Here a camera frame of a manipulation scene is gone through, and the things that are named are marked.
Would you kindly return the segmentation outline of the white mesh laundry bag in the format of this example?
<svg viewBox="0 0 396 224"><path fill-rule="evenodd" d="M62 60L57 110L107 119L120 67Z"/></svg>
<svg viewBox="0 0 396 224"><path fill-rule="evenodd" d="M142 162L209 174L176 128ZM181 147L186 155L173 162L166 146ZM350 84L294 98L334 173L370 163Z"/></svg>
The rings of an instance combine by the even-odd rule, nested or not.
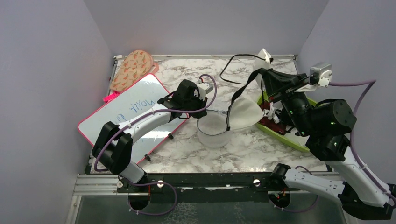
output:
<svg viewBox="0 0 396 224"><path fill-rule="evenodd" d="M227 145L232 132L227 130L226 112L207 110L207 115L197 120L199 141L208 148L221 148Z"/></svg>

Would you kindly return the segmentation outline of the black bra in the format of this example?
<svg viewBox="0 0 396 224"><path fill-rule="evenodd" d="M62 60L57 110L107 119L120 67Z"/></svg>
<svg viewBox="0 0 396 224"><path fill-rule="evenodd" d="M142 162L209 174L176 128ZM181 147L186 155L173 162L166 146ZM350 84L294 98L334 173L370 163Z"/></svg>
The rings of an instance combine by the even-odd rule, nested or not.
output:
<svg viewBox="0 0 396 224"><path fill-rule="evenodd" d="M222 75L226 71L231 61L238 56L253 57L255 59L253 64L254 70L245 83L240 83L242 87L238 89L232 96L231 103L226 114L227 131L243 129L248 126L252 126L258 123L264 117L265 112L256 102L248 98L240 98L240 96L253 81L258 83L261 93L264 93L264 90L266 89L264 86L264 78L269 77L269 73L273 71L273 69L271 69L272 55L265 48L262 48L256 55L236 54L232 56L219 74L219 77L222 80L232 84L237 84L235 81L223 78Z"/></svg>

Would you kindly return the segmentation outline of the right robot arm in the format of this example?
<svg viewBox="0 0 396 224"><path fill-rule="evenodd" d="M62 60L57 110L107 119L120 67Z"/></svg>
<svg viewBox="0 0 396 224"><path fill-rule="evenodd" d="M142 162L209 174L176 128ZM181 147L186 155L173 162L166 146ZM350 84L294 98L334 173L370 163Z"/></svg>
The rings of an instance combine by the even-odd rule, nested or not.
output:
<svg viewBox="0 0 396 224"><path fill-rule="evenodd" d="M343 99L311 105L305 92L327 87L328 69L311 75L289 75L260 69L270 102L281 102L299 134L307 137L311 154L332 167L343 181L331 181L277 164L269 184L276 190L296 188L332 199L349 215L361 220L389 220L396 206L396 187L375 177L352 149L347 137L356 123L354 112Z"/></svg>

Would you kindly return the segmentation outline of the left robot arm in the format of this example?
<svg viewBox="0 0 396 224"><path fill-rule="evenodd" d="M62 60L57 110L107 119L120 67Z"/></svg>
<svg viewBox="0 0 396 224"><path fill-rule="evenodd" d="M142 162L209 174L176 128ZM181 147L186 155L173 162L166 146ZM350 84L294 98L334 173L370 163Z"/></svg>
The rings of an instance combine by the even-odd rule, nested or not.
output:
<svg viewBox="0 0 396 224"><path fill-rule="evenodd" d="M197 119L206 116L210 105L206 95L211 91L217 91L215 82L210 84L199 78L196 84L184 79L176 91L158 99L145 114L125 124L105 123L92 149L96 159L94 170L99 172L97 165L101 163L104 170L129 180L129 186L134 191L144 190L147 185L146 172L131 161L133 145L147 133L180 118L184 113Z"/></svg>

